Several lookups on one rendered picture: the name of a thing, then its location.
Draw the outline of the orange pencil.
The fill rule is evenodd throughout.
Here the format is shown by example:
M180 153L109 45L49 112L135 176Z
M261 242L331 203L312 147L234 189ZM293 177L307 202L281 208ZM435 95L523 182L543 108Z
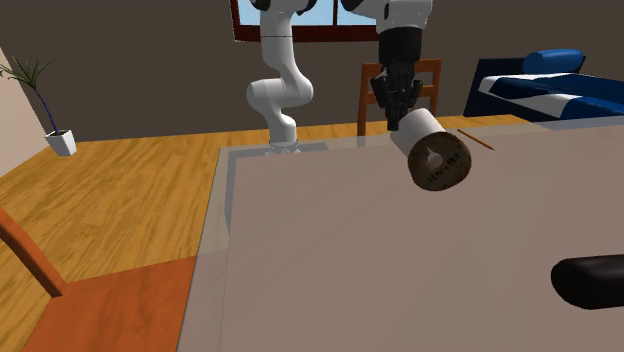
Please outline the orange pencil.
M492 147L491 145L489 145L488 143L482 141L481 139L467 133L466 131L462 130L462 129L457 129L457 132L461 133L462 135L468 137L469 139L475 141L476 143L484 146L485 148L492 150L492 151L496 151L496 149L494 147Z

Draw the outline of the dark red framed window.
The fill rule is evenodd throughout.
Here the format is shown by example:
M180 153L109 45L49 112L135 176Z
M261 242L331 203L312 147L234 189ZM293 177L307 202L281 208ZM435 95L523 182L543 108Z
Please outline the dark red framed window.
M260 41L260 12L250 0L229 0L233 33L236 41ZM319 0L302 17L292 18L294 42L366 42L376 41L372 19L348 14L339 0Z

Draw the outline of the plant in white pot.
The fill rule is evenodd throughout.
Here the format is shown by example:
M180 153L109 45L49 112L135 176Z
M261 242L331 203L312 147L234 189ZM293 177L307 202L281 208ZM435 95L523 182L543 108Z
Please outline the plant in white pot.
M74 155L77 151L77 146L72 130L58 128L56 119L38 88L39 76L52 63L52 61L43 64L39 59L36 59L34 63L31 64L27 60L20 61L16 57L13 57L12 60L17 68L12 69L8 65L0 64L0 78L18 81L33 90L41 102L52 126L52 131L45 135L47 143L60 157Z

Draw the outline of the blue and white bed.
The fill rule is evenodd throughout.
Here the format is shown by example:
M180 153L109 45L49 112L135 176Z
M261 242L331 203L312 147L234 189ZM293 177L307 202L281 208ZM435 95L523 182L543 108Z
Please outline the blue and white bed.
M463 115L514 115L530 122L624 119L624 81L580 72L577 49L478 61Z

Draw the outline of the white spool with brown end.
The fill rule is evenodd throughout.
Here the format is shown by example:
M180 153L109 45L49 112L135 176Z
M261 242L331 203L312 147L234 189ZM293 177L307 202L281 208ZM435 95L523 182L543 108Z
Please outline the white spool with brown end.
M414 183L427 191L443 191L470 173L472 156L466 144L448 132L425 108L408 113L390 133L406 156Z

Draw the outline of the orange-brown wooden chair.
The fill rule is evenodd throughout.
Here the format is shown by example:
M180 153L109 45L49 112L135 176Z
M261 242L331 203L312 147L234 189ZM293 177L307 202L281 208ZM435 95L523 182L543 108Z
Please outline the orange-brown wooden chair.
M175 352L194 256L66 282L0 207L0 240L50 295L22 352Z
M441 58L421 59L415 64L416 73L432 73L432 84L425 85L421 89L421 97L429 99L430 111L437 115L439 90L441 81ZM379 63L363 63L361 67L361 80L359 90L358 114L357 114L357 135L366 135L367 107L377 102L372 91L369 90L370 80L381 72Z

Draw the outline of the black rounded object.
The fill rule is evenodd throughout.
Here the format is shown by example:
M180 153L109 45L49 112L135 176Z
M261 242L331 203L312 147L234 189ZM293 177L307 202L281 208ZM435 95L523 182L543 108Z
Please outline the black rounded object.
M550 279L556 293L578 308L624 307L624 254L563 259Z

